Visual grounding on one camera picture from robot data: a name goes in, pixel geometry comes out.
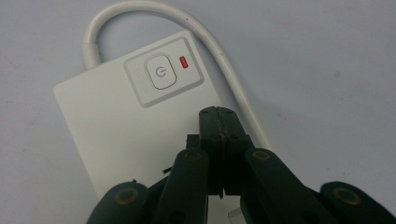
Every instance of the white background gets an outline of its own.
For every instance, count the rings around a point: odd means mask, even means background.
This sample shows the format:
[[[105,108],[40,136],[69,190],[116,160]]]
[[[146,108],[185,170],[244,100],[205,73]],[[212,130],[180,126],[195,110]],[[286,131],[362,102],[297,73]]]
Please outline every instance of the white background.
[[[0,222],[84,223],[96,198],[52,93],[84,71],[86,25],[117,1],[0,3]],[[396,2],[167,0],[220,41],[278,156],[308,187],[363,189],[396,215]],[[181,30],[108,22],[109,60]]]

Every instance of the white button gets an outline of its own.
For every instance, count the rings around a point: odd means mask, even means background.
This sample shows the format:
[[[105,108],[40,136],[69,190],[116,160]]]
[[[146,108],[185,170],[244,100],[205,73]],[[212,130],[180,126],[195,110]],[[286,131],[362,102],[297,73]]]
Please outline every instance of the white button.
[[[149,60],[146,67],[154,87],[158,90],[166,89],[175,84],[175,71],[166,56],[162,55]]]

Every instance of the white plastic casing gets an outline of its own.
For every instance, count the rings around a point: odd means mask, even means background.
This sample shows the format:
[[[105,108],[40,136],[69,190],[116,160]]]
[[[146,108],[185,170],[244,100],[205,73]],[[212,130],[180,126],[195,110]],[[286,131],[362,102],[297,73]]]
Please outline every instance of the white plastic casing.
[[[160,76],[167,72],[164,83],[154,77],[158,66]],[[221,105],[189,31],[94,67],[54,92],[99,198],[121,182],[149,187],[161,180],[187,134],[198,133],[199,111]],[[226,220],[238,206],[232,201],[211,209]]]

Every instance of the power symbol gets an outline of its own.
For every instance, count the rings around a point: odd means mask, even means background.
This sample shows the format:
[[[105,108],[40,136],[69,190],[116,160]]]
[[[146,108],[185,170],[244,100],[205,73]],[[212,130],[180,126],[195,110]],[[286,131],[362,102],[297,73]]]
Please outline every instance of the power symbol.
[[[164,76],[166,76],[166,69],[163,68],[162,66],[161,66],[161,67],[158,67],[158,68],[155,70],[155,74],[156,74],[158,77],[164,77]]]

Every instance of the red led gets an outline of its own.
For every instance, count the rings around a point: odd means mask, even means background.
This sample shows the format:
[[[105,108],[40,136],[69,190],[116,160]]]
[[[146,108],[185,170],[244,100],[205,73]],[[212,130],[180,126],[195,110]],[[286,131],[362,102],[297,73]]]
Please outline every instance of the red led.
[[[184,56],[180,57],[180,62],[181,62],[181,66],[183,66],[183,68],[189,67],[189,65],[187,64],[187,60]]]

